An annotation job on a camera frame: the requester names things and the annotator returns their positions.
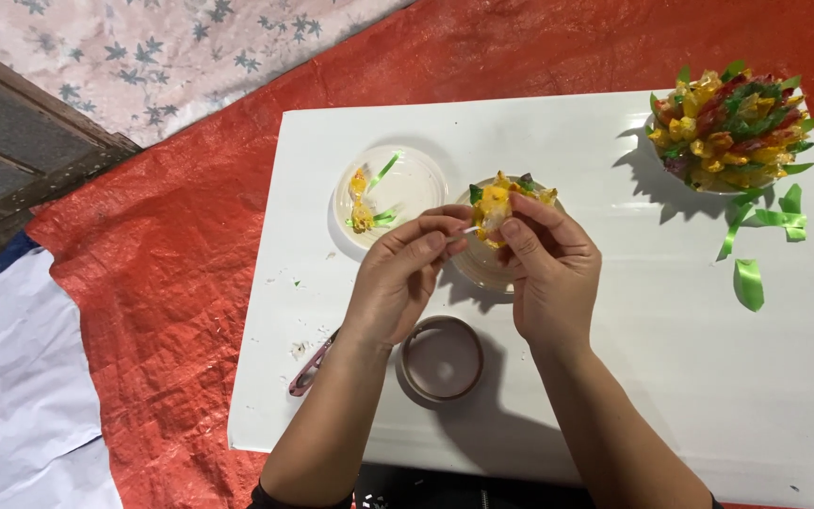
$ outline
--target hand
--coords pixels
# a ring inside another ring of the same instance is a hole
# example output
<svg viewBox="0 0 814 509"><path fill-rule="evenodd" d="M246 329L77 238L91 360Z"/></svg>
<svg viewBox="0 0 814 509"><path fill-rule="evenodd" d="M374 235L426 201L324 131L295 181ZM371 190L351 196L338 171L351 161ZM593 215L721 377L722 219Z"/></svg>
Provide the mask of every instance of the hand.
<svg viewBox="0 0 814 509"><path fill-rule="evenodd" d="M375 241L356 274L343 336L396 345L407 337L429 302L441 266L467 248L446 237L467 228L472 209L446 205L427 210Z"/></svg>
<svg viewBox="0 0 814 509"><path fill-rule="evenodd" d="M532 348L554 343L571 360L589 351L602 253L571 217L510 195L514 216L499 229L498 260L514 270L514 326Z"/></svg>

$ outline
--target fingernail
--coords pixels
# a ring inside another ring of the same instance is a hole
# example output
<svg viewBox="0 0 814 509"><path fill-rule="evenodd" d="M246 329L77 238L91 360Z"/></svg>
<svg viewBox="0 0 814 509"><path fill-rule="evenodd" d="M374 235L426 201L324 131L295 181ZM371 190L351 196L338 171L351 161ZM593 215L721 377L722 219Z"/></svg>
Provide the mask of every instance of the fingernail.
<svg viewBox="0 0 814 509"><path fill-rule="evenodd" d="M505 237L514 237L520 233L520 225L517 225L516 219L508 219L501 225L501 235Z"/></svg>
<svg viewBox="0 0 814 509"><path fill-rule="evenodd" d="M429 248L434 251L441 249L441 247L445 245L445 235L441 232L435 232L426 239L426 243L429 245Z"/></svg>

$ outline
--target forearm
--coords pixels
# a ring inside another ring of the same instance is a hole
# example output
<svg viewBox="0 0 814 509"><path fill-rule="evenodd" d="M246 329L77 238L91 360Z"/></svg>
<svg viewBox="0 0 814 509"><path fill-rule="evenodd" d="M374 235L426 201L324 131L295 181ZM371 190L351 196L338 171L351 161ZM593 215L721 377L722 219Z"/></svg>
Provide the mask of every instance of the forearm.
<svg viewBox="0 0 814 509"><path fill-rule="evenodd" d="M591 351L532 350L583 482L602 509L708 509L711 494L639 415Z"/></svg>
<svg viewBox="0 0 814 509"><path fill-rule="evenodd" d="M263 489L279 502L321 507L354 487L391 345L340 334L262 471Z"/></svg>

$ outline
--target blue leaf pattern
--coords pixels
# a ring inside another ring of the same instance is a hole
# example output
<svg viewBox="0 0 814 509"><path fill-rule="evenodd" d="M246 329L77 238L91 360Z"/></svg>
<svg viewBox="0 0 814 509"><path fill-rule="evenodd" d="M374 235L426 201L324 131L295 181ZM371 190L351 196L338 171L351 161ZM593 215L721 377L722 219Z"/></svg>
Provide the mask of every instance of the blue leaf pattern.
<svg viewBox="0 0 814 509"><path fill-rule="evenodd" d="M412 2L12 0L0 61L146 147Z"/></svg>

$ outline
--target red tarp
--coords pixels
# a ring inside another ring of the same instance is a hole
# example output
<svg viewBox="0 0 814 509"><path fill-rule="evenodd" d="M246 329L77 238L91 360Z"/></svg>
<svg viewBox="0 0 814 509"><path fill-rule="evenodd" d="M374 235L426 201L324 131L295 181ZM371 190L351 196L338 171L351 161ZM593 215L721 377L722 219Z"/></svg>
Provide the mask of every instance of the red tarp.
<svg viewBox="0 0 814 509"><path fill-rule="evenodd" d="M420 0L43 211L125 507L243 507L257 481L225 421L282 111L665 89L738 58L802 74L814 114L809 0Z"/></svg>

